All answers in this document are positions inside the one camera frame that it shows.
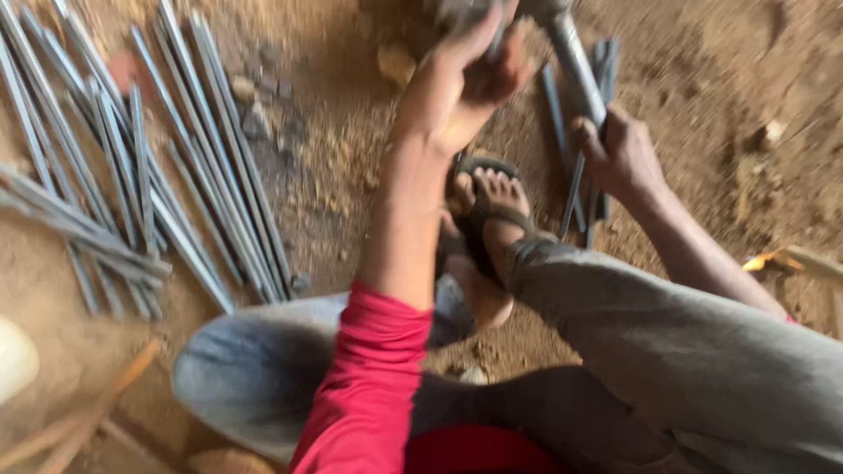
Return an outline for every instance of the red long-sleeve shirt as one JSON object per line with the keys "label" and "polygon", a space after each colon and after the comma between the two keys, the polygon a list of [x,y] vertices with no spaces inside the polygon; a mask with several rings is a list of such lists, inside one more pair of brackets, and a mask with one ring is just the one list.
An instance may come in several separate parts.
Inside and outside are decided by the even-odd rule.
{"label": "red long-sleeve shirt", "polygon": [[[289,466],[291,473],[405,471],[412,397],[422,380],[431,318],[430,310],[414,310],[360,283],[352,286],[334,363],[316,391],[313,411]],[[431,433],[412,448],[410,462],[427,474],[452,468],[558,472],[550,457],[527,439],[498,428]],[[426,456],[430,450],[440,452]],[[414,469],[408,465],[406,471]]]}

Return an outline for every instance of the right hand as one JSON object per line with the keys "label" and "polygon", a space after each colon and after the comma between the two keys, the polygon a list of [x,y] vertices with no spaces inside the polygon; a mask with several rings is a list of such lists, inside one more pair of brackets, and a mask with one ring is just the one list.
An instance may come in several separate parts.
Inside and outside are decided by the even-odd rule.
{"label": "right hand", "polygon": [[658,199],[669,191],[647,124],[610,105],[604,142],[600,142],[597,128],[589,119],[577,117],[572,125],[573,136],[601,190],[627,207]]}

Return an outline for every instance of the sandal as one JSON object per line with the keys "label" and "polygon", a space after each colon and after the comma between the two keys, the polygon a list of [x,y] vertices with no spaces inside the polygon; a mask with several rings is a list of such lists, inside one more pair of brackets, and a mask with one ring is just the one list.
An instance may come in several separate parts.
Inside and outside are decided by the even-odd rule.
{"label": "sandal", "polygon": [[467,216],[455,217],[454,223],[457,225],[459,231],[462,232],[468,252],[474,259],[477,269],[480,270],[483,276],[492,280],[499,287],[505,288],[503,281],[497,276],[497,271],[491,263],[489,253],[486,251],[486,244],[483,241],[483,228],[486,225],[486,221],[492,218],[506,220],[524,229],[527,235],[534,232],[535,224],[531,217],[525,216],[520,211],[511,207],[492,206],[489,203],[489,196],[483,192],[481,186],[478,186],[477,179],[474,176],[474,172],[478,168],[502,172],[510,179],[517,179],[518,173],[496,159],[461,154],[454,162],[453,174],[450,181],[451,186],[453,186],[460,173],[468,173],[475,182],[474,191],[476,201],[474,206],[471,207]]}

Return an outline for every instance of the dirt ground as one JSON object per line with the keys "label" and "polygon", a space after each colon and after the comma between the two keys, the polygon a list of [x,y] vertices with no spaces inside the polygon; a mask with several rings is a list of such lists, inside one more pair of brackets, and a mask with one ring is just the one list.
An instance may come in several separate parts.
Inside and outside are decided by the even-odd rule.
{"label": "dirt ground", "polygon": [[[109,57],[131,49],[126,40],[131,22],[150,32],[155,3],[73,4]],[[42,21],[51,21],[49,2],[33,5]],[[208,17],[230,71],[242,69],[261,43],[283,52],[275,73],[293,84],[293,97],[270,105],[275,136],[255,143],[255,151],[293,268],[313,278],[310,295],[347,288],[360,258],[379,155],[399,97],[379,74],[378,46],[398,41],[414,47],[417,39],[395,5],[390,0],[175,2],[179,12],[196,8]],[[620,37],[618,101],[647,121],[669,184],[727,251],[742,261],[799,244],[843,258],[839,2],[583,0],[576,20],[587,44],[600,36]],[[532,53],[540,62],[548,59],[544,37],[534,25],[524,27]],[[0,97],[5,105],[0,160],[28,163],[8,98]],[[163,116],[155,105],[148,110],[158,147],[166,138],[158,120]],[[774,119],[787,124],[784,138],[770,152],[756,151],[754,133]],[[567,188],[538,83],[530,83],[495,115],[476,147],[518,167],[539,223],[558,230]],[[178,186],[169,162],[165,167]],[[612,214],[598,233],[596,249],[663,275],[658,256],[626,210],[615,202]],[[90,401],[153,333],[164,337],[165,350],[120,407],[184,455],[227,445],[169,392],[169,369],[179,348],[216,316],[178,256],[167,255],[175,274],[161,296],[165,321],[150,326],[134,315],[124,321],[92,320],[62,247],[52,232],[0,211],[0,314],[33,337],[41,357],[35,383],[0,408],[0,451]],[[765,284],[801,323],[830,334],[832,304],[825,284],[775,276]],[[242,302],[248,304],[247,298]],[[576,362],[577,355],[537,316],[519,308],[502,329],[434,353],[427,366],[453,372],[479,364],[492,380],[505,380]],[[41,459],[8,472],[30,472]],[[102,439],[74,461],[70,472],[116,471],[151,472]]]}

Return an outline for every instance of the gray trousers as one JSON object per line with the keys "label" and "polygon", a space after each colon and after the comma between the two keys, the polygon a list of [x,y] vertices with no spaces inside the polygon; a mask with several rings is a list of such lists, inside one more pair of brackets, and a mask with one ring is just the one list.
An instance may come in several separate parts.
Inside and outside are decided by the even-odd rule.
{"label": "gray trousers", "polygon": [[[517,429],[580,472],[843,472],[840,343],[596,252],[532,240],[507,258],[507,286],[583,366],[488,386],[424,374],[414,435]],[[441,279],[432,347],[470,334],[459,301]],[[336,295],[215,320],[176,361],[177,398],[231,439],[287,459],[345,305]]]}

